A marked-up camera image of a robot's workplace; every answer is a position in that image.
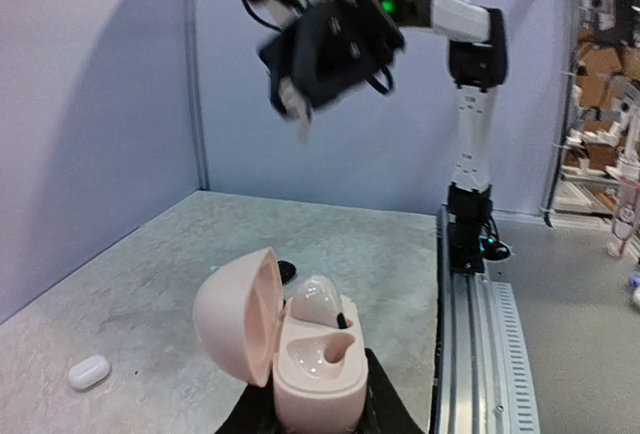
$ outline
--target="wireless earbud case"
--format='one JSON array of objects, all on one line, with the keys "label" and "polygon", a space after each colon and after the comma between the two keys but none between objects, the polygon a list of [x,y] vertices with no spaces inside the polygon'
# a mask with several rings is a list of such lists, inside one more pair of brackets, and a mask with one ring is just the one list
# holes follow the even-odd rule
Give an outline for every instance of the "wireless earbud case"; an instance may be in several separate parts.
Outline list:
[{"label": "wireless earbud case", "polygon": [[295,319],[275,253],[264,249],[212,274],[198,291],[193,319],[198,340],[229,375],[264,387],[273,373],[286,432],[343,434],[362,415],[368,364],[357,308],[341,299],[346,329]]}]

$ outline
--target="black cable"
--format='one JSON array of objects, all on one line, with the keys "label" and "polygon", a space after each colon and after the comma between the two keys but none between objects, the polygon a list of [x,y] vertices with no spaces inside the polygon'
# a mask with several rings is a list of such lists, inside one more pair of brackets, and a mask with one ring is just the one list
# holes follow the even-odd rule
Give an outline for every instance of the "black cable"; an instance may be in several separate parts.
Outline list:
[{"label": "black cable", "polygon": [[492,235],[491,223],[489,221],[485,222],[482,228],[484,229],[485,238],[489,239]]},{"label": "black cable", "polygon": [[282,29],[280,29],[278,26],[276,26],[275,24],[271,24],[265,21],[264,19],[262,19],[260,16],[258,16],[253,10],[253,8],[251,7],[251,4],[249,4],[247,0],[242,0],[242,5],[244,6],[247,13],[251,16],[251,18],[254,21],[256,21],[258,24],[260,24],[261,26],[267,27],[273,31],[282,32]]},{"label": "black cable", "polygon": [[489,216],[489,221],[491,222],[491,225],[493,226],[493,232],[495,234],[496,241],[500,242],[500,231],[498,231],[498,225],[496,224],[496,221],[493,218],[493,216]]},{"label": "black cable", "polygon": [[369,83],[369,85],[371,87],[373,87],[380,94],[382,94],[383,96],[387,96],[387,95],[389,95],[390,92],[393,91],[393,89],[395,87],[395,84],[394,84],[394,81],[393,81],[393,75],[391,74],[391,71],[389,70],[389,68],[387,66],[384,66],[382,69],[380,69],[380,72],[382,72],[382,75],[387,80],[387,85],[386,86],[383,85],[374,76],[371,76],[370,78],[368,78],[367,82]]}]

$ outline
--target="gray tabletop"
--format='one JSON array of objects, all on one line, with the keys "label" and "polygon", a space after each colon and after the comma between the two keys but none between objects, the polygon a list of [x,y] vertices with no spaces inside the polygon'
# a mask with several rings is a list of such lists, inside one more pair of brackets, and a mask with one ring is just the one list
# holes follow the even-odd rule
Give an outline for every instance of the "gray tabletop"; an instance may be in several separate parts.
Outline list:
[{"label": "gray tabletop", "polygon": [[[0,326],[0,432],[207,433],[244,385],[198,345],[202,282],[271,246],[302,279],[332,277],[371,347],[428,428],[436,336],[435,218],[198,192]],[[85,393],[68,369],[94,354],[111,375]]]}]

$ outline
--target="pink case lid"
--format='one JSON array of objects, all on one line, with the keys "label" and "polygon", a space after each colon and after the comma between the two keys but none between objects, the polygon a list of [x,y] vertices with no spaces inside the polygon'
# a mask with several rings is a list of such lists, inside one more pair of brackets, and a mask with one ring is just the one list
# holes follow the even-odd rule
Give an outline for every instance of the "pink case lid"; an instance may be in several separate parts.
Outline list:
[{"label": "pink case lid", "polygon": [[264,387],[284,305],[272,249],[247,254],[218,269],[193,305],[198,340],[229,375]]}]

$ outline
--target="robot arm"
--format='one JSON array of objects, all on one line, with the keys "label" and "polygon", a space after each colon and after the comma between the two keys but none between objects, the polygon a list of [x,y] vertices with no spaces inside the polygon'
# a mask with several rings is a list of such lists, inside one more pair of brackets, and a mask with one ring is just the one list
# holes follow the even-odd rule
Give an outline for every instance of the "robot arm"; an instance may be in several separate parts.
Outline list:
[{"label": "robot arm", "polygon": [[[393,90],[389,66],[404,49],[400,28],[449,39],[449,71],[457,87],[459,156],[449,188],[455,216],[451,262],[482,272],[480,234],[490,224],[489,131],[496,87],[507,74],[501,11],[462,0],[245,0],[263,4],[280,32],[259,49],[270,71],[270,98],[285,118],[307,125],[351,88]],[[387,85],[378,79],[382,74]]]}]

